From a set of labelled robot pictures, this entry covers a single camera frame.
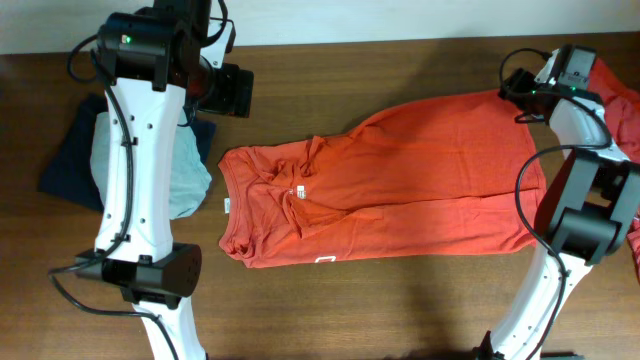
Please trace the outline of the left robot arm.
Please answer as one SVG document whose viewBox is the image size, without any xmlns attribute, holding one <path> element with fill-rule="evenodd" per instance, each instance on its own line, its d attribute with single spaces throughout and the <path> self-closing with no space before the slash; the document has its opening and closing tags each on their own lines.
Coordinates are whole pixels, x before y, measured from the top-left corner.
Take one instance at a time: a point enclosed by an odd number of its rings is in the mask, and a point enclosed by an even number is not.
<svg viewBox="0 0 640 360">
<path fill-rule="evenodd" d="M 93 248 L 72 272 L 117 287 L 157 359 L 203 359 L 192 294 L 202 252 L 174 241 L 171 164 L 180 118 L 197 111 L 245 117 L 253 75 L 224 62 L 235 38 L 211 0 L 156 1 L 113 13 L 91 53 L 109 115 L 106 201 Z"/>
</svg>

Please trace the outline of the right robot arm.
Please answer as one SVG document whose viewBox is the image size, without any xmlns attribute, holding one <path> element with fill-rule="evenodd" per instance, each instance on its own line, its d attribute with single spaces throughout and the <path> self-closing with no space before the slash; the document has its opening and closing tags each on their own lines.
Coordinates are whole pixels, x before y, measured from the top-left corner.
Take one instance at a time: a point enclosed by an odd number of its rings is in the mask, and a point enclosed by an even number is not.
<svg viewBox="0 0 640 360">
<path fill-rule="evenodd" d="M 542 347 L 575 286 L 626 238 L 639 206 L 639 165 L 616 144 L 604 102 L 589 90 L 595 50 L 567 44 L 541 52 L 538 74 L 501 77 L 500 98 L 516 122 L 544 123 L 565 161 L 525 229 L 537 246 L 511 310 L 486 332 L 476 359 L 541 359 Z"/>
</svg>

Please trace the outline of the orange printed t-shirt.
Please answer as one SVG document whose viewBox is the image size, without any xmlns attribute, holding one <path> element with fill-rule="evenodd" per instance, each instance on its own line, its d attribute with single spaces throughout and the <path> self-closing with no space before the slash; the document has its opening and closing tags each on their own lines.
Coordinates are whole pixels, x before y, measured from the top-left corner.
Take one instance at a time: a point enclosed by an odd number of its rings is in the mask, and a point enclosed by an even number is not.
<svg viewBox="0 0 640 360">
<path fill-rule="evenodd" d="M 493 92 L 383 110 L 343 135 L 229 150 L 221 249 L 249 268 L 512 253 L 546 191 L 516 109 Z"/>
</svg>

